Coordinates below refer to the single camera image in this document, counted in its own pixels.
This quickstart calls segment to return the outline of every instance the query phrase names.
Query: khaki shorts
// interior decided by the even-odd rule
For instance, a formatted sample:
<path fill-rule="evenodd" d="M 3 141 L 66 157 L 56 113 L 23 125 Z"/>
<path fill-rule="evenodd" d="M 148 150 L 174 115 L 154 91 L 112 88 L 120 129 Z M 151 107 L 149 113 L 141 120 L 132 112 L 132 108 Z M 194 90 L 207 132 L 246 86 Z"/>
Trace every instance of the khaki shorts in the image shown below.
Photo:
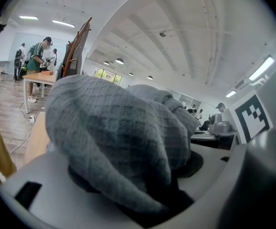
<path fill-rule="evenodd" d="M 39 71 L 27 70 L 27 75 L 29 75 L 29 74 L 35 74 L 35 73 L 39 73 Z"/>

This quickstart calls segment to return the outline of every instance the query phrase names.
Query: table leg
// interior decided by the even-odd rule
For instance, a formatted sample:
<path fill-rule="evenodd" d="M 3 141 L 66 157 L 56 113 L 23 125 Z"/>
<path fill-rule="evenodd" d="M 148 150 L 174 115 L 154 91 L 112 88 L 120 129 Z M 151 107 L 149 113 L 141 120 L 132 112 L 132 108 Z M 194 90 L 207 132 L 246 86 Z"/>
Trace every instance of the table leg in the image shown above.
<path fill-rule="evenodd" d="M 42 83 L 42 98 L 44 98 L 44 83 Z"/>
<path fill-rule="evenodd" d="M 24 99 L 24 106 L 25 106 L 25 112 L 28 114 L 28 102 L 27 102 L 27 81 L 24 78 L 23 79 L 23 99 Z"/>

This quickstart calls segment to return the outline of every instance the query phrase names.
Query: cable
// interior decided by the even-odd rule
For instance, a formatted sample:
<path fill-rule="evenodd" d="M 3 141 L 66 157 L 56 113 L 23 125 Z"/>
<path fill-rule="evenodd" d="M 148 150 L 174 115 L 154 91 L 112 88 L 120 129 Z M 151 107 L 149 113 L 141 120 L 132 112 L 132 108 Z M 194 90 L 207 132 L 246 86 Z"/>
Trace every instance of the cable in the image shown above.
<path fill-rule="evenodd" d="M 20 107 L 19 107 L 20 112 L 22 112 L 22 114 L 23 114 L 23 117 L 24 117 L 24 118 L 26 118 L 26 119 L 30 119 L 30 118 L 25 117 L 24 112 L 21 110 L 21 106 L 22 106 L 23 104 L 24 104 L 24 102 L 22 102 L 22 104 L 21 104 L 21 105 L 20 105 Z"/>
<path fill-rule="evenodd" d="M 15 147 L 10 153 L 9 155 L 11 155 L 17 148 L 19 148 L 28 138 L 29 136 L 31 135 L 32 132 L 29 133 L 29 135 L 22 141 L 22 143 L 18 146 L 18 147 Z"/>

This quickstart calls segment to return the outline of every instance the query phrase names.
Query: white sneaker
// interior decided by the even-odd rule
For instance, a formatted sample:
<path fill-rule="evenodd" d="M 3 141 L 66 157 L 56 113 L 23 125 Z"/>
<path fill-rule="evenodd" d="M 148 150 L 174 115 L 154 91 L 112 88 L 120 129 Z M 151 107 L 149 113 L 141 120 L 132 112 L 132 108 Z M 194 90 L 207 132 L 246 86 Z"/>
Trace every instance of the white sneaker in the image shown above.
<path fill-rule="evenodd" d="M 28 102 L 29 102 L 29 103 L 35 103 L 35 102 L 36 102 L 36 99 L 29 96 L 29 97 L 28 97 Z"/>

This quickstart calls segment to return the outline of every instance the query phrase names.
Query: floor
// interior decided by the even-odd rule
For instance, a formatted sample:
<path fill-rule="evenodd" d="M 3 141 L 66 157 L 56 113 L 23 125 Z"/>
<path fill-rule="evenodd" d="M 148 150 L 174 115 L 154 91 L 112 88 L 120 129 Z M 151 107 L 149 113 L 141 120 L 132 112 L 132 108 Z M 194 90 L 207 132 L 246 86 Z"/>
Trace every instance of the floor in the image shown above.
<path fill-rule="evenodd" d="M 14 81 L 13 75 L 11 74 L 1 74 L 0 133 L 9 152 L 19 146 L 32 130 L 33 125 L 30 123 L 30 119 L 26 118 L 30 117 L 30 115 L 37 117 L 45 105 L 45 99 L 48 96 L 51 86 L 47 86 L 47 89 L 44 91 L 44 99 L 41 98 L 41 89 L 36 90 L 35 86 L 33 93 L 38 96 L 38 100 L 34 104 L 28 103 L 30 113 L 23 114 L 19 109 L 23 103 L 23 81 Z M 21 110 L 25 113 L 24 104 L 21 106 Z M 17 170 L 23 166 L 24 154 L 28 142 L 29 139 L 11 154 Z"/>

